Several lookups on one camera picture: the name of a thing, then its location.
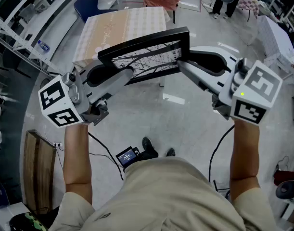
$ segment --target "forearm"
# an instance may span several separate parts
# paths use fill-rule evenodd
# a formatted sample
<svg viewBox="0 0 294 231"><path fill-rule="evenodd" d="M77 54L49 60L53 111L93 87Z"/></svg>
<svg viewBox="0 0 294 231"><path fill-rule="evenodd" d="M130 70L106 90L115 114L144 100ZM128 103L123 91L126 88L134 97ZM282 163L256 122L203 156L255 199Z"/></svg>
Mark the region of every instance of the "forearm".
<svg viewBox="0 0 294 231"><path fill-rule="evenodd" d="M65 129L64 181L67 192L74 192L92 203L91 165L88 126L73 125Z"/></svg>
<svg viewBox="0 0 294 231"><path fill-rule="evenodd" d="M256 177L259 170L259 127L235 121L233 153L230 162L230 179Z"/></svg>
<svg viewBox="0 0 294 231"><path fill-rule="evenodd" d="M259 127L236 120L230 162L230 193L234 201L242 193L259 187Z"/></svg>

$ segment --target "black cable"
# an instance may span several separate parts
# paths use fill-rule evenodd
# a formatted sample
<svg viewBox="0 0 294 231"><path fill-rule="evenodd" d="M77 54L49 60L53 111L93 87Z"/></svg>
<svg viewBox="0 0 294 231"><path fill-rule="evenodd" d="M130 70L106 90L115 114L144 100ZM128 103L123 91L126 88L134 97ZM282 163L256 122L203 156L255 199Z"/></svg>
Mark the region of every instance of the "black cable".
<svg viewBox="0 0 294 231"><path fill-rule="evenodd" d="M56 152L57 152L57 155L58 155L58 158L59 158L59 163L60 163L60 166L61 166L61 168L62 168L62 171L64 170L64 167L62 167L62 164L61 164L61 160L60 160L60 156L59 156L59 153L58 153L58 150L57 150L57 148L55 147L55 149L56 149Z"/></svg>
<svg viewBox="0 0 294 231"><path fill-rule="evenodd" d="M105 157L107 157L109 160L111 160L113 163L115 163L108 155L103 155L103 154L93 154L93 153L91 153L91 152L89 152L89 154L90 155L93 155L93 156L105 156Z"/></svg>
<svg viewBox="0 0 294 231"><path fill-rule="evenodd" d="M110 157L112 158L112 160L114 161L114 163L116 164L116 166L117 166L117 168L119 170L119 173L120 173L120 177L123 180L123 177L122 177L122 174L121 174L121 170L120 170L120 168L118 166L118 163L115 161L115 159L111 155L109 149L101 141L99 141L97 138L95 138L91 133L88 132L88 134L89 134L90 137L92 137L94 140L96 140L101 146L103 146L106 149L106 151L108 152L108 154L110 155Z"/></svg>
<svg viewBox="0 0 294 231"><path fill-rule="evenodd" d="M209 4L209 6L212 7L213 0L210 0L210 1L211 1L211 3ZM212 13L212 12L209 12L208 9L204 6L204 2L203 2L203 0L200 0L200 3L201 3L201 5L205 8L205 10L206 10L208 13Z"/></svg>
<svg viewBox="0 0 294 231"><path fill-rule="evenodd" d="M223 135L223 137L218 142L217 147L215 148L215 150L212 153L212 156L211 156L211 159L210 159L210 165L209 165L209 182L210 183L211 183L211 164L212 164L212 160L213 160L214 154L218 150L219 145L221 144L221 142L223 141L223 139L226 137L226 135L229 134L229 132L231 130L233 130L233 129L234 129L234 125L230 129L228 129L228 131Z"/></svg>
<svg viewBox="0 0 294 231"><path fill-rule="evenodd" d="M286 167L287 167L287 170L289 171L289 167L288 167L288 163L289 163L289 157L286 155L286 156L284 156L283 158L282 158L282 160L279 160L278 162L277 162L277 164L276 164L276 167L277 168L279 168L279 165L278 165L278 163L280 163L280 162L283 162L284 161L284 159L285 158L288 158L288 161L287 161L287 163L286 163Z"/></svg>

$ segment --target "blue chair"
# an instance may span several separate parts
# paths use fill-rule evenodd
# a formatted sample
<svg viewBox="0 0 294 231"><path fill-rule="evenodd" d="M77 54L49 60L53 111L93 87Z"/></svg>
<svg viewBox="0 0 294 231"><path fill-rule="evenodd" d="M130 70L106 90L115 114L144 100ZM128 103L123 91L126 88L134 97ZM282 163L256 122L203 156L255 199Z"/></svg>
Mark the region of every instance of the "blue chair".
<svg viewBox="0 0 294 231"><path fill-rule="evenodd" d="M118 10L99 10L99 0L77 0L74 3L74 8L79 14L80 18L86 23L87 19L91 16L95 16L102 13L109 13Z"/></svg>

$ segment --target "wooden panel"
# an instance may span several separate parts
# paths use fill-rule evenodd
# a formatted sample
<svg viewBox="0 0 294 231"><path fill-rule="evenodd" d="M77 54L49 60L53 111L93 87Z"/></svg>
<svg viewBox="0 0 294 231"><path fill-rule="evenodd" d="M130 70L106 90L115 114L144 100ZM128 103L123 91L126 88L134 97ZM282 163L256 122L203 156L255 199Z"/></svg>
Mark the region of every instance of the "wooden panel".
<svg viewBox="0 0 294 231"><path fill-rule="evenodd" d="M37 138L26 133L25 149L24 149L24 189L26 195L26 204L31 210L36 210L36 196L34 191L34 165Z"/></svg>
<svg viewBox="0 0 294 231"><path fill-rule="evenodd" d="M56 150L40 140L37 167L37 202L38 214L52 210L52 180L54 174Z"/></svg>
<svg viewBox="0 0 294 231"><path fill-rule="evenodd" d="M56 150L35 131L26 134L24 187L26 203L36 214L52 210L52 181Z"/></svg>

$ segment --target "shirt sleeve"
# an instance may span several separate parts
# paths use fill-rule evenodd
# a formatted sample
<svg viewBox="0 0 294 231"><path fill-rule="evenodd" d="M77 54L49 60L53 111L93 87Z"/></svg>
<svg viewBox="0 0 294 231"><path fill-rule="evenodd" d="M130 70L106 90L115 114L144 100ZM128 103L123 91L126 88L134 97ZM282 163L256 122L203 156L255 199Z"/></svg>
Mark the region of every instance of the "shirt sleeve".
<svg viewBox="0 0 294 231"><path fill-rule="evenodd" d="M92 205L83 197L74 192L66 192L59 206L58 215L49 230L80 230L94 212Z"/></svg>
<svg viewBox="0 0 294 231"><path fill-rule="evenodd" d="M274 231L275 219L267 197L260 188L243 192L233 202L248 231Z"/></svg>

